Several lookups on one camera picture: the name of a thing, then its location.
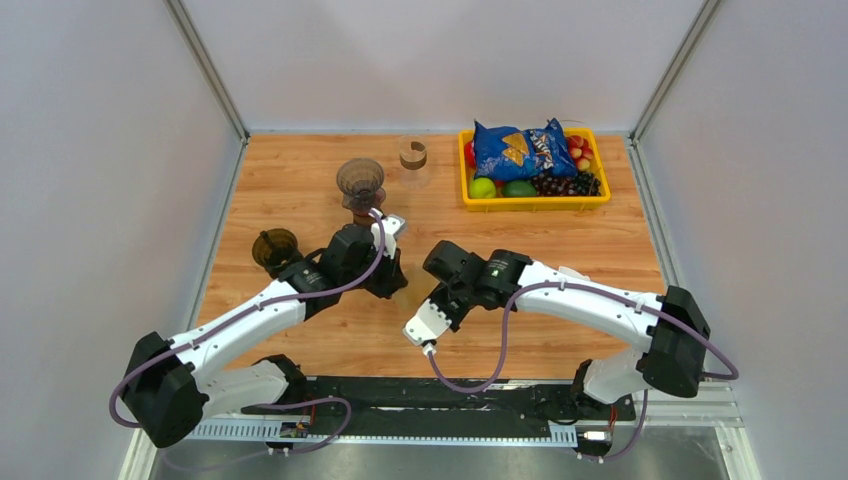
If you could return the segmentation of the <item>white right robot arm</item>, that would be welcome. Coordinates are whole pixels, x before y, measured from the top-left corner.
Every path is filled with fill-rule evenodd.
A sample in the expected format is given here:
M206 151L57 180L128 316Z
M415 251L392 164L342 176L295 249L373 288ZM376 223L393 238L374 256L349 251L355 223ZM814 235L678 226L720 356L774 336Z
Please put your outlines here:
M663 294L621 290L510 250L495 250L484 259L451 241L431 250L424 269L438 285L403 332L428 358L434 357L438 338L458 330L476 307L540 313L629 346L580 365L570 392L580 415L596 417L621 397L648 388L679 398L698 394L710 327L694 295L684 288L670 286Z

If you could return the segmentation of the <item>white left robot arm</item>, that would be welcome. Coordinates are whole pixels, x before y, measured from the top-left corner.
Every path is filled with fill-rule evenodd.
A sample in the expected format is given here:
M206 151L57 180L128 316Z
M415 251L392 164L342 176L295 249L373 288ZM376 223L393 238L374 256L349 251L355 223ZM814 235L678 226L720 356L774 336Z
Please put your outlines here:
M307 255L289 230L261 232L252 255L271 276L270 284L203 326L168 339L157 332L140 338L110 398L114 420L167 448L216 415L265 404L283 414L297 412L306 399L305 377L288 357L272 355L240 370L227 365L333 307L346 291L363 289L389 299L405 288L397 245L405 228L396 215L369 226L347 224L325 248Z

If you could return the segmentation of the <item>brown paper coffee filter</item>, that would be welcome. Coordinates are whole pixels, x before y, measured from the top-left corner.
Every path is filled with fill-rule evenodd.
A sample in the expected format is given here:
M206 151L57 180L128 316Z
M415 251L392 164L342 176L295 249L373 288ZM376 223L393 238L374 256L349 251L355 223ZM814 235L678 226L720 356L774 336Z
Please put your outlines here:
M402 270L407 285L392 296L399 311L412 316L433 290L435 280L419 265L410 265Z

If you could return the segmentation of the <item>smoky transparent coffee dripper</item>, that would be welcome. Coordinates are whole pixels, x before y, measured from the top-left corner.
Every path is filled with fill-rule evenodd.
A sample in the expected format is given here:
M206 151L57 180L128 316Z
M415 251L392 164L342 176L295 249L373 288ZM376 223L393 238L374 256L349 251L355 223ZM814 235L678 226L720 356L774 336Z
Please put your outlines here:
M336 184L343 195L342 205L355 212L368 213L379 203L385 173L371 158L353 158L337 171Z

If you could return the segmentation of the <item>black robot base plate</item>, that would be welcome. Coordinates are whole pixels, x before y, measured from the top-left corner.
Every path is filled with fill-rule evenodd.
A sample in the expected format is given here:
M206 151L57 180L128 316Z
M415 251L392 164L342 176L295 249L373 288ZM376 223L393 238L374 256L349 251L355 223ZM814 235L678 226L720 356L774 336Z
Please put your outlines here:
M314 434L541 439L553 426L635 417L631 398L605 405L573 394L570 382L498 380L482 393L463 394L435 378L343 376L308 377L274 408L241 411L281 414L286 404L313 399L324 402L293 412L311 421Z

